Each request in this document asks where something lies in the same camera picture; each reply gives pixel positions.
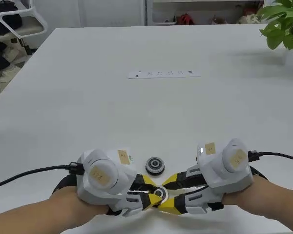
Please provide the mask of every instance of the white wall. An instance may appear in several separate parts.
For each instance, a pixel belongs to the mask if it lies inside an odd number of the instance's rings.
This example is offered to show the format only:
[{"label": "white wall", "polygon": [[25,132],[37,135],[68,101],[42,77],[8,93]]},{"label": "white wall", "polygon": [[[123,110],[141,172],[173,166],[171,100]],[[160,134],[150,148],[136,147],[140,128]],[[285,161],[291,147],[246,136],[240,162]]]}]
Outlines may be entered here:
[{"label": "white wall", "polygon": [[34,0],[48,32],[26,39],[38,48],[55,28],[144,25],[144,0]]}]

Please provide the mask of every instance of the potted plant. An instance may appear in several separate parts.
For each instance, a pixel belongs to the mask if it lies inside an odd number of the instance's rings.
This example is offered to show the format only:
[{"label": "potted plant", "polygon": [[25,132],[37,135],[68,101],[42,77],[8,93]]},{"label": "potted plant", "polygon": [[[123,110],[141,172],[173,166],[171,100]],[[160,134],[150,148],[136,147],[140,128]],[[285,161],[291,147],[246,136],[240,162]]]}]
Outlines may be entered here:
[{"label": "potted plant", "polygon": [[293,68],[293,0],[276,0],[277,5],[261,8],[257,14],[262,20],[270,21],[262,35],[267,37],[267,45],[274,50],[281,43],[288,49],[285,65]]}]

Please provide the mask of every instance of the beige label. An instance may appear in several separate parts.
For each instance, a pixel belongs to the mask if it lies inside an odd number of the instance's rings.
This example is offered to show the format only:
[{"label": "beige label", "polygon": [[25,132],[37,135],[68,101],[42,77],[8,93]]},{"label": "beige label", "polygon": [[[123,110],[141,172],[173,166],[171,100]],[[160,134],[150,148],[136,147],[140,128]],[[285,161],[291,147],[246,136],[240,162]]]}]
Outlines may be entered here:
[{"label": "beige label", "polygon": [[129,157],[127,155],[126,150],[118,150],[118,156],[119,156],[119,159],[121,160],[121,164],[127,164],[127,165],[130,164]]},{"label": "beige label", "polygon": [[102,186],[105,186],[111,180],[111,177],[107,175],[103,170],[101,170],[98,166],[94,166],[90,172],[91,177],[97,181]]},{"label": "beige label", "polygon": [[208,143],[205,145],[205,152],[207,155],[213,155],[216,153],[216,150],[215,150],[215,143],[212,142],[212,143]]},{"label": "beige label", "polygon": [[233,168],[236,169],[245,158],[247,158],[246,153],[243,150],[238,149],[236,154],[230,158],[230,163]]}]

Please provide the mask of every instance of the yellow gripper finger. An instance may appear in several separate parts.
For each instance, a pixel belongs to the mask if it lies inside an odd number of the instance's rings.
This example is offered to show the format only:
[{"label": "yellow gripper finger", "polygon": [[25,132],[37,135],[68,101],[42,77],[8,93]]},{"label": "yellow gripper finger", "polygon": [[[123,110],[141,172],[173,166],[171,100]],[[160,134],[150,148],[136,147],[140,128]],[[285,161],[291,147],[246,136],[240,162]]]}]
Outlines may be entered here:
[{"label": "yellow gripper finger", "polygon": [[155,194],[146,194],[140,193],[141,201],[142,201],[142,210],[147,210],[148,208],[157,205],[162,201],[162,198]]},{"label": "yellow gripper finger", "polygon": [[173,174],[162,184],[166,189],[172,190],[204,185],[206,181],[201,173],[187,176],[187,172]]},{"label": "yellow gripper finger", "polygon": [[137,174],[133,181],[131,191],[154,191],[157,188],[156,184],[147,175]]},{"label": "yellow gripper finger", "polygon": [[166,202],[157,207],[160,211],[171,213],[173,215],[182,215],[188,213],[186,211],[185,197],[176,196],[168,199]]}]

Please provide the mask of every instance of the chair leg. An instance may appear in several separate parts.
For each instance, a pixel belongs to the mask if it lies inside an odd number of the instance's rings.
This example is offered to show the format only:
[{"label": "chair leg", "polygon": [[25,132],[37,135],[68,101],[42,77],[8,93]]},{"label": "chair leg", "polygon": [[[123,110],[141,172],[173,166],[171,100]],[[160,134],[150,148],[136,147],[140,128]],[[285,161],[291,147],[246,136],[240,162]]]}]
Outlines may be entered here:
[{"label": "chair leg", "polygon": [[32,55],[33,51],[30,49],[29,45],[26,45],[25,41],[23,39],[19,39],[19,42],[21,44],[22,47],[24,47],[27,55]]}]

